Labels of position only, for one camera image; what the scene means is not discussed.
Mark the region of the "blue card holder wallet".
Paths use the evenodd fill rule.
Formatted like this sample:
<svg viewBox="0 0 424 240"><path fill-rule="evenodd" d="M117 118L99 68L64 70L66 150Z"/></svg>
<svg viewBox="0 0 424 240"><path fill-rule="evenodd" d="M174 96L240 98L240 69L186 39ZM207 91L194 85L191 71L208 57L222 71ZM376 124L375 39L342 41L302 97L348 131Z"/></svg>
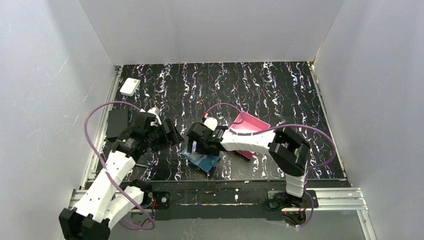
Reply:
<svg viewBox="0 0 424 240"><path fill-rule="evenodd" d="M206 173L212 168L215 168L218 165L218 161L221 159L220 156L202 155L196 152L189 153L187 150L188 149L185 148L182 151L182 155Z"/></svg>

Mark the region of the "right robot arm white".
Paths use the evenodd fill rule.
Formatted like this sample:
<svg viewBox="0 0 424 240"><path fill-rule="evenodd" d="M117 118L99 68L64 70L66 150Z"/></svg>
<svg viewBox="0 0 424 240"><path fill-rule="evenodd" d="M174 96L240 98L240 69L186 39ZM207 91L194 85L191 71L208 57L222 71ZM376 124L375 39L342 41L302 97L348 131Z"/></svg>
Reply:
<svg viewBox="0 0 424 240"><path fill-rule="evenodd" d="M240 132L227 126L210 129L194 123L188 133L188 144L182 154L195 163L221 152L246 151L269 156L286 175L285 192L301 198L304 195L310 144L295 130L282 125L256 132Z"/></svg>

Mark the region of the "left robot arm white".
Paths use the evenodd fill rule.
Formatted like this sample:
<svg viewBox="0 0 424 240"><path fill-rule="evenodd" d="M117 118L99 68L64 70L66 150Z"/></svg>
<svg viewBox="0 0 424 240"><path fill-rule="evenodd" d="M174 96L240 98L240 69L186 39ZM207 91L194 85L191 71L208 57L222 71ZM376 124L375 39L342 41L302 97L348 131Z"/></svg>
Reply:
<svg viewBox="0 0 424 240"><path fill-rule="evenodd" d="M133 208L141 207L149 184L136 181L125 189L124 177L147 150L160 152L183 142L170 118L160 120L154 109L136 114L134 123L116 138L91 187L71 208L59 214L66 240L107 240L112 228Z"/></svg>

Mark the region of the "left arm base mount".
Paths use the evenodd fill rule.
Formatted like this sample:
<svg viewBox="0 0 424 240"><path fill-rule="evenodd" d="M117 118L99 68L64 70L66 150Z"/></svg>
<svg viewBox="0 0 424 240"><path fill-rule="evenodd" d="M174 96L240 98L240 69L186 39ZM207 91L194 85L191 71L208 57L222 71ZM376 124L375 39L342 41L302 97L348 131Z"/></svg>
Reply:
<svg viewBox="0 0 424 240"><path fill-rule="evenodd" d="M147 214L135 207L131 211L128 220L132 225L129 225L128 227L132 230L140 230L141 228L150 229L151 227L153 227L153 224L147 216L155 220L157 216L157 211L168 209L169 203L170 195L168 192L155 191L147 193L144 196L143 203L141 204L142 208L147 212Z"/></svg>

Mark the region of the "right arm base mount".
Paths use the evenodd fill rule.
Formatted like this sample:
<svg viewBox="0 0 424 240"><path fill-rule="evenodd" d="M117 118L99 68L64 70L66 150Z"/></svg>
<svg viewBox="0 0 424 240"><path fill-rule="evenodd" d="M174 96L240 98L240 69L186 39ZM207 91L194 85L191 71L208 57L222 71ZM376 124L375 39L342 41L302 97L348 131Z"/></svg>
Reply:
<svg viewBox="0 0 424 240"><path fill-rule="evenodd" d="M280 212L286 226L299 229L312 219L319 202L314 190L306 190L301 197L271 190L262 206L267 211Z"/></svg>

